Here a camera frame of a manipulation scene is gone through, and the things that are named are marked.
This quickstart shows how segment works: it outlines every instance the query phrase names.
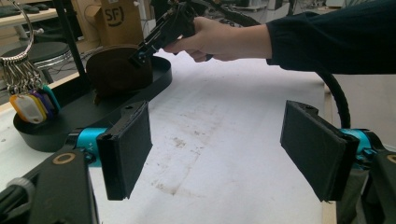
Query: colorful key tag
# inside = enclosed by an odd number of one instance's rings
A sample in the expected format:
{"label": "colorful key tag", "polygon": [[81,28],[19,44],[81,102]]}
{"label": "colorful key tag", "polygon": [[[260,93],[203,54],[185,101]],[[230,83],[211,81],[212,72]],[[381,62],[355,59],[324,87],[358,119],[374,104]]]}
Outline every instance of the colorful key tag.
{"label": "colorful key tag", "polygon": [[61,110],[61,106],[58,103],[58,100],[55,97],[55,94],[53,93],[52,89],[47,86],[47,85],[43,85],[43,91],[46,92],[49,97],[51,98],[52,103],[54,104],[55,108],[60,111]]}
{"label": "colorful key tag", "polygon": [[58,109],[55,107],[54,103],[52,102],[51,98],[49,97],[49,95],[44,92],[43,90],[38,90],[37,91],[44,99],[44,101],[46,102],[46,104],[49,106],[49,110],[52,113],[52,115],[57,115],[59,113]]}
{"label": "colorful key tag", "polygon": [[47,115],[47,119],[53,119],[53,113],[48,100],[46,100],[44,96],[42,96],[37,91],[31,91],[30,93],[40,101],[41,105],[43,106],[44,112]]}
{"label": "colorful key tag", "polygon": [[9,101],[20,118],[26,122],[38,124],[46,119],[43,108],[36,98],[29,95],[11,95]]}

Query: human hand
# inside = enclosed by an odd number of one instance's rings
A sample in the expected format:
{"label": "human hand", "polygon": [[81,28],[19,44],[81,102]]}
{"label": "human hand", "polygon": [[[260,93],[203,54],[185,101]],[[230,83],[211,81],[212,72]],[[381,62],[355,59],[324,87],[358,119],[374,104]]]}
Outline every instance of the human hand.
{"label": "human hand", "polygon": [[182,38],[164,48],[166,52],[185,50],[196,62],[206,55],[231,61],[240,58],[270,58],[271,42],[265,25],[237,28],[207,18],[194,19],[195,35]]}

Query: keychain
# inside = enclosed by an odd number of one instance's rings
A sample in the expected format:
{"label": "keychain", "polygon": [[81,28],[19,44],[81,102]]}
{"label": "keychain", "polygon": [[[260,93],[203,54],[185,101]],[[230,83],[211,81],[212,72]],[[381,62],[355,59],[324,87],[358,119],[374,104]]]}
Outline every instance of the keychain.
{"label": "keychain", "polygon": [[[12,4],[21,9],[15,1]],[[0,64],[4,67],[3,80],[7,84],[9,101],[18,116],[26,122],[38,124],[54,119],[61,107],[50,87],[42,82],[40,72],[28,60],[34,34],[29,18],[23,10],[21,13],[29,26],[29,44],[24,52],[16,56],[0,57]]]}

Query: black round tray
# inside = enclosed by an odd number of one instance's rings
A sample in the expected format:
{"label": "black round tray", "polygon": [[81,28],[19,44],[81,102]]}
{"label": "black round tray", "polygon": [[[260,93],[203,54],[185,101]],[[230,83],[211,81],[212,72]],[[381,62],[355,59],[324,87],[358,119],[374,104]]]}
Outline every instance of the black round tray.
{"label": "black round tray", "polygon": [[29,147],[43,152],[59,150],[67,135],[77,128],[111,127],[120,119],[121,108],[139,101],[150,101],[172,82],[171,64],[167,60],[153,57],[151,63],[153,82],[145,89],[106,98],[99,105],[93,103],[94,92],[90,91],[63,106],[55,119],[32,124],[16,115],[14,126]]}

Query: dark sleeve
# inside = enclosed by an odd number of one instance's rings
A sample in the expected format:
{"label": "dark sleeve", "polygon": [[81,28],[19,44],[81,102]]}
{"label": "dark sleeve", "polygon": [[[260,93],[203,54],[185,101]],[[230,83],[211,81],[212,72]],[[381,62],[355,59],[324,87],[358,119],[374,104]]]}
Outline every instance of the dark sleeve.
{"label": "dark sleeve", "polygon": [[376,0],[267,23],[270,65],[333,74],[396,74],[396,1]]}

